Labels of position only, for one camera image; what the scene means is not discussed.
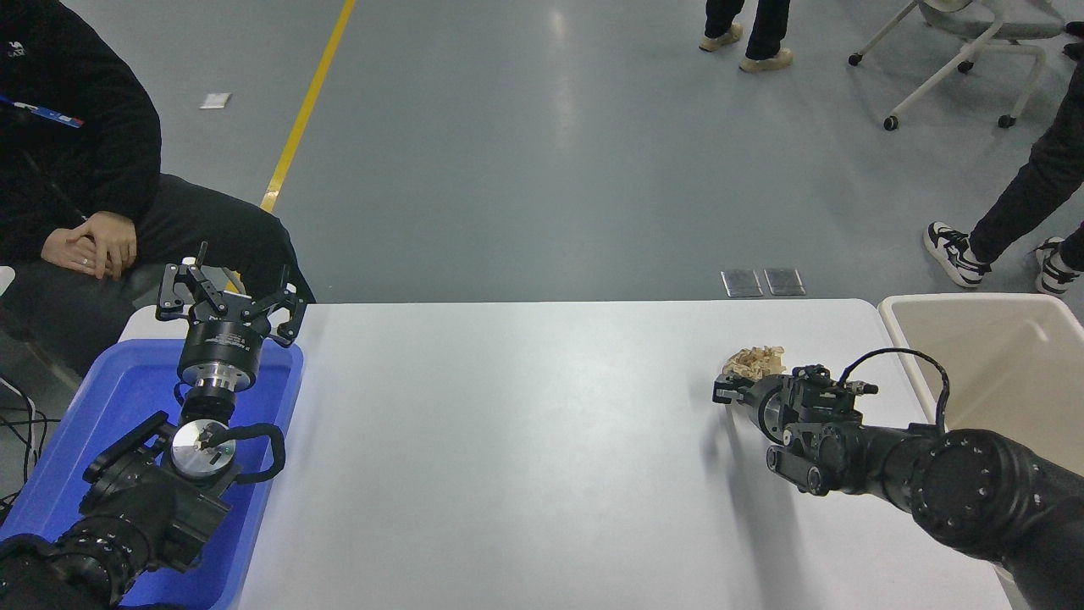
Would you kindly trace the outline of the person's hand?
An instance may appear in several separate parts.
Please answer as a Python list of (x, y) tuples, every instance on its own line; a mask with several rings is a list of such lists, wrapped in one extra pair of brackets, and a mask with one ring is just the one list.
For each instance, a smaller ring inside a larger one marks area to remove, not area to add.
[(43, 243), (40, 258), (51, 265), (103, 278), (112, 273), (107, 254), (98, 259), (96, 243), (89, 236), (70, 236), (69, 229), (55, 229)]
[(96, 212), (76, 229), (77, 241), (93, 245), (93, 269), (98, 280), (105, 274), (120, 280), (122, 273), (136, 263), (138, 236), (136, 223), (121, 213)]

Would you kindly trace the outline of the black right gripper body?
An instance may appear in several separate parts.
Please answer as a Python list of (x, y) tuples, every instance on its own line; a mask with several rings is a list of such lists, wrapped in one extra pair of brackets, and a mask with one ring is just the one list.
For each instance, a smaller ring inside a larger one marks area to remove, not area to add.
[(767, 375), (752, 382), (743, 394), (748, 420), (770, 441), (780, 441), (785, 428), (783, 424), (785, 412), (780, 403), (782, 388), (782, 375)]

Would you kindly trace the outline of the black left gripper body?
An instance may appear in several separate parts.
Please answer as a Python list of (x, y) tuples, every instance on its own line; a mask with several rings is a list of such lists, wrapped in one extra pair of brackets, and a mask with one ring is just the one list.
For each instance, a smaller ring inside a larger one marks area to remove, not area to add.
[(271, 330), (266, 316), (251, 321), (214, 317), (210, 310), (201, 306), (190, 310), (188, 324), (179, 375), (195, 375), (201, 364), (210, 363), (224, 363), (246, 375), (257, 373), (261, 348)]

